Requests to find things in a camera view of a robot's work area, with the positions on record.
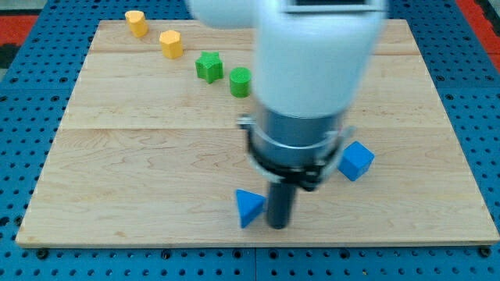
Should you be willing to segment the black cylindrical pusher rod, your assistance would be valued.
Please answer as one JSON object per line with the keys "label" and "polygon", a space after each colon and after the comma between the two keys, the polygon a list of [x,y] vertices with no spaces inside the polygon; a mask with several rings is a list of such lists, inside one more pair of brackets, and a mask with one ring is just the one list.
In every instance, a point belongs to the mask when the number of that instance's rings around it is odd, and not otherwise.
{"label": "black cylindrical pusher rod", "polygon": [[266,222],[274,229],[286,228],[291,221],[297,185],[289,182],[270,183]]}

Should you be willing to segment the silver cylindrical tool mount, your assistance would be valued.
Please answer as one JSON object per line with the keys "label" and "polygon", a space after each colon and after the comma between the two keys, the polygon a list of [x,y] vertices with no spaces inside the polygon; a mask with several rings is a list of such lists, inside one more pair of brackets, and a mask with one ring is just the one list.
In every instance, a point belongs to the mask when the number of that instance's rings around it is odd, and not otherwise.
{"label": "silver cylindrical tool mount", "polygon": [[311,192],[340,165],[346,141],[355,132],[343,115],[299,118],[257,104],[239,116],[246,131],[248,160],[270,183],[289,183]]}

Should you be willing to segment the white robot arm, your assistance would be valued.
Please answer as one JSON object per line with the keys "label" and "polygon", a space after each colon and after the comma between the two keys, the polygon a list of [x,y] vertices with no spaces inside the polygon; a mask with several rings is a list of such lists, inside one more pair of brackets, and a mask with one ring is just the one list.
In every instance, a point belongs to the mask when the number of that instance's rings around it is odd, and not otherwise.
{"label": "white robot arm", "polygon": [[297,189],[315,190],[341,162],[352,128],[343,123],[382,31],[384,0],[189,0],[216,29],[254,31],[250,162],[270,184],[266,221],[290,221]]}

